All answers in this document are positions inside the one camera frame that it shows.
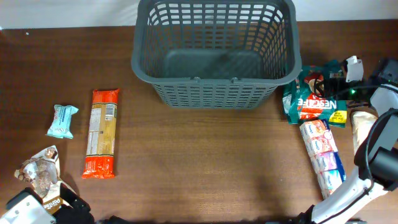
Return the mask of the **green Nescafe coffee bag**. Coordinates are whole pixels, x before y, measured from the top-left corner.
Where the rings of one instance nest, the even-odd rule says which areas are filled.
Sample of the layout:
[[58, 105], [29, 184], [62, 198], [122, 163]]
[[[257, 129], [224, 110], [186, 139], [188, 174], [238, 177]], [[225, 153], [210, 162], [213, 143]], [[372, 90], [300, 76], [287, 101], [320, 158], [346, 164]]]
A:
[[298, 77], [284, 86], [282, 104], [287, 121], [301, 124], [324, 119], [332, 126], [345, 127], [348, 117], [346, 102], [323, 92], [324, 81], [342, 76], [343, 71], [336, 60], [321, 67], [303, 66]]

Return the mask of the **pink blue tissue multipack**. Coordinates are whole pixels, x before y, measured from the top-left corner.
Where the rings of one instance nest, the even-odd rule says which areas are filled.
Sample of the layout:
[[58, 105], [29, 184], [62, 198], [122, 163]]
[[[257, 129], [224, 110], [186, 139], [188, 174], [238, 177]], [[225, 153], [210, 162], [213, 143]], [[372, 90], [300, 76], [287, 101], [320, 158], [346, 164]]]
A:
[[326, 199], [346, 180], [334, 137], [324, 119], [304, 122], [300, 132], [322, 196]]

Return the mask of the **grey plastic basket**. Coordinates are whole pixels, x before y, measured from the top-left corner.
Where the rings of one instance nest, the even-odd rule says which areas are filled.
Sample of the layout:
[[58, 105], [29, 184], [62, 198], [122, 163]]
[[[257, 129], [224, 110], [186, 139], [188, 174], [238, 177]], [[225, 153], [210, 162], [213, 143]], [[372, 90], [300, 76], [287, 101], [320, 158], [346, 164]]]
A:
[[302, 69], [295, 5], [141, 1], [131, 67], [174, 108], [256, 108]]

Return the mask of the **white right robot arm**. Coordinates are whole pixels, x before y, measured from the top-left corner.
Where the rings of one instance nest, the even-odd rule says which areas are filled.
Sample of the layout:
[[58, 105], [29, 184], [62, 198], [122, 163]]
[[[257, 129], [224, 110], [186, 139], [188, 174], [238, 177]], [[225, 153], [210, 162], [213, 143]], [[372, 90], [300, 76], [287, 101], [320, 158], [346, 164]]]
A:
[[397, 60], [379, 62], [369, 83], [370, 105], [379, 114], [354, 157], [353, 173], [335, 193], [291, 223], [346, 223], [372, 200], [397, 188]]

